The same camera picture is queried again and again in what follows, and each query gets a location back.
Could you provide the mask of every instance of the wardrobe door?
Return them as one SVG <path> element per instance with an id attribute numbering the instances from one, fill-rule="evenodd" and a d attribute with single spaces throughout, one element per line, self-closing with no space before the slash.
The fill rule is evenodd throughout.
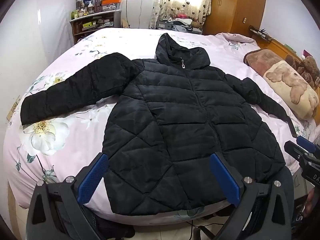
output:
<path id="1" fill-rule="evenodd" d="M 252 36 L 249 26 L 260 28 L 266 0 L 237 0 L 231 33 Z"/>
<path id="2" fill-rule="evenodd" d="M 203 34 L 229 32 L 235 7 L 236 0 L 211 0 L 211 14 L 204 22 Z"/>

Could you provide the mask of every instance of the floral bedsheet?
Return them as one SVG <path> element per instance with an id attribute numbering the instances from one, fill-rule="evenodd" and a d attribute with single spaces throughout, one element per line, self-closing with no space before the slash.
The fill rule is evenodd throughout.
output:
<path id="1" fill-rule="evenodd" d="M 253 79 L 264 93 L 284 107 L 292 118 L 298 134 L 306 138 L 317 136 L 313 120 L 301 123 L 266 81 L 243 63 L 246 53 L 259 49 L 254 40 L 229 33 L 202 36 L 166 30 L 103 29 L 83 39 L 44 70 L 26 91 L 9 122 L 4 140 L 4 163 L 10 186 L 19 205 L 28 208 L 38 180 L 43 179 L 46 183 L 63 181 L 67 176 L 76 175 L 94 159 L 101 151 L 105 125 L 117 102 L 117 97 L 112 96 L 67 115 L 21 126 L 20 107 L 23 99 L 63 82 L 93 60 L 113 52 L 120 52 L 130 59 L 154 58 L 158 39 L 165 32 L 182 46 L 205 48 L 211 65 L 225 73 L 240 79 Z M 298 163 L 284 152 L 284 143 L 288 140 L 294 141 L 288 125 L 269 116 L 257 106 L 252 107 L 276 136 L 286 164 L 294 173 L 299 167 Z M 226 205 L 228 203 L 224 201 L 191 211 L 161 213 L 154 216 L 121 216 L 111 211 L 103 179 L 88 203 L 88 206 L 103 218 L 136 225 L 169 224 L 190 220 L 216 212 Z"/>

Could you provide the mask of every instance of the plush pillow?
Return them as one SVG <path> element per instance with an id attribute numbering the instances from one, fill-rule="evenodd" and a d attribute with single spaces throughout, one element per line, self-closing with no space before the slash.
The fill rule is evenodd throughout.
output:
<path id="1" fill-rule="evenodd" d="M 260 49 L 245 55 L 244 63 L 268 82 L 299 119 L 312 117 L 319 104 L 317 93 L 281 57 L 269 49 Z"/>

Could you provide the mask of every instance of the curtain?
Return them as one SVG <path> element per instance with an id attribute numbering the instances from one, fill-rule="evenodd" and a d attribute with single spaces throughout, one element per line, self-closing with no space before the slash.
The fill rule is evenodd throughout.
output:
<path id="1" fill-rule="evenodd" d="M 210 13 L 211 0 L 155 0 L 149 28 L 154 29 L 158 19 L 169 20 L 181 14 L 202 25 Z"/>

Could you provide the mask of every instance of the jacket's left sleeve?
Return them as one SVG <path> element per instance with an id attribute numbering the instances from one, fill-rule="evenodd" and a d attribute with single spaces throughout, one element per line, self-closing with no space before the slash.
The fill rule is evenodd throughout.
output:
<path id="1" fill-rule="evenodd" d="M 294 125 L 291 118 L 285 112 L 285 109 L 271 97 L 265 95 L 252 79 L 245 78 L 244 80 L 240 80 L 235 76 L 225 74 L 218 68 L 217 70 L 224 82 L 226 82 L 235 92 L 241 95 L 247 103 L 251 105 L 258 105 L 266 113 L 273 114 L 282 121 L 287 122 L 292 136 L 294 138 L 297 137 Z"/>
<path id="2" fill-rule="evenodd" d="M 21 123 L 39 122 L 121 94 L 142 70 L 138 61 L 133 62 L 120 53 L 106 55 L 65 81 L 26 97 L 21 105 Z"/>

